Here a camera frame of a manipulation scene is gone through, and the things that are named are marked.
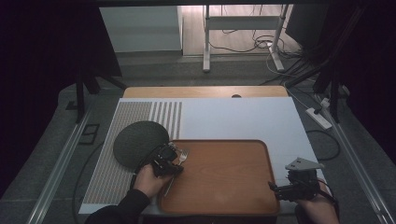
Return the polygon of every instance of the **round placemat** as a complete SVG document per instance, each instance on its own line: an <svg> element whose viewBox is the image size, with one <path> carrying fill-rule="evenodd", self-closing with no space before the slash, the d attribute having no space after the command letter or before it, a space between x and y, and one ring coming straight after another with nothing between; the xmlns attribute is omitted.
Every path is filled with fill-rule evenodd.
<svg viewBox="0 0 396 224"><path fill-rule="evenodd" d="M151 150L168 142L168 131L161 124L138 121L119 133L114 141L113 154L121 165L135 170Z"/></svg>

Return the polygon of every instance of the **white power strip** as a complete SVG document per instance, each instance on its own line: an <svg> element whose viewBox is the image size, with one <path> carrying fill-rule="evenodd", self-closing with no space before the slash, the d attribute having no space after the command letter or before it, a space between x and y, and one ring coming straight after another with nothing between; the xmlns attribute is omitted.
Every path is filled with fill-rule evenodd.
<svg viewBox="0 0 396 224"><path fill-rule="evenodd" d="M323 118L319 113L315 114L315 109L314 108L309 108L305 110L305 112L311 117L314 121L317 122L320 127L322 127L324 130L328 130L332 127L332 125L327 121L325 118Z"/></svg>

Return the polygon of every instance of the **black tripod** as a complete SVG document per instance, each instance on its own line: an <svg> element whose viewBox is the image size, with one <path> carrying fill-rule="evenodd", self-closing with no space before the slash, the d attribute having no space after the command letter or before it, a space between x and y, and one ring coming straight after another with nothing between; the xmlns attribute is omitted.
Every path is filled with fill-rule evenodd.
<svg viewBox="0 0 396 224"><path fill-rule="evenodd" d="M314 93L323 93L326 90L326 88L329 86L329 84L332 83L330 113L332 114L332 117L337 123L339 122L337 115L337 100L338 100L338 88L340 81L339 67L338 67L339 63L337 60L341 50L343 49L345 43L350 37L350 34L352 33L353 29L358 23L364 10L367 8L367 5L368 5L368 1L360 1L359 3L356 3L356 6L354 6L354 11L351 17L349 18L349 21L347 22L345 29L341 33L337 42L335 43L335 46L330 52L329 57L323 63L321 63L318 67L314 68L313 70L301 75L300 77L297 77L294 80L285 83L286 88L291 88L299 84L300 82L320 73L317 81L313 86Z"/></svg>

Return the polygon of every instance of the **fork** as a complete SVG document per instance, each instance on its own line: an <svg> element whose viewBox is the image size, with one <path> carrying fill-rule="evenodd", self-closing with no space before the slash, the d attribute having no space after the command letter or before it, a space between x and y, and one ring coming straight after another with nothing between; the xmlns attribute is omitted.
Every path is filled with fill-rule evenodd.
<svg viewBox="0 0 396 224"><path fill-rule="evenodd" d="M189 152L190 152L190 151L189 151L188 149L183 149L183 150L181 151L181 154L180 154L180 156L178 157L178 165L181 165L181 163L187 159L187 156L189 155ZM172 184L173 184L174 181L175 181L175 177L172 178L172 180L171 180L171 182L169 183L168 188L166 189L166 192L165 192L165 194L163 195L163 197L166 197L166 195L168 194L169 189L172 187Z"/></svg>

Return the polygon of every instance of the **wooden tray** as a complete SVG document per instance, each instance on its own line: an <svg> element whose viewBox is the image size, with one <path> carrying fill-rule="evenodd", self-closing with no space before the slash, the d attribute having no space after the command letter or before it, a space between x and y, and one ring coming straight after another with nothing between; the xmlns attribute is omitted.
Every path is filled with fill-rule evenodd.
<svg viewBox="0 0 396 224"><path fill-rule="evenodd" d="M268 181L275 181L264 142L173 142L179 148L188 148L190 154L167 196L159 194L159 206L165 213L270 216L278 212L279 202L268 187Z"/></svg>

